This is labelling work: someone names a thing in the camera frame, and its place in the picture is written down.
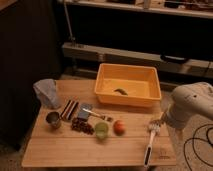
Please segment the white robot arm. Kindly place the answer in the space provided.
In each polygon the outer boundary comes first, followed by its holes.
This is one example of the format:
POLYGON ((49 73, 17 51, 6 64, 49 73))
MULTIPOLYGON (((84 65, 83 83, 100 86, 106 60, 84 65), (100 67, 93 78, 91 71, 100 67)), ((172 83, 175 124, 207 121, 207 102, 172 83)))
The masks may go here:
POLYGON ((196 114, 213 120, 213 86, 207 82, 176 87, 172 91, 172 100, 163 120, 173 128, 184 129, 196 114))

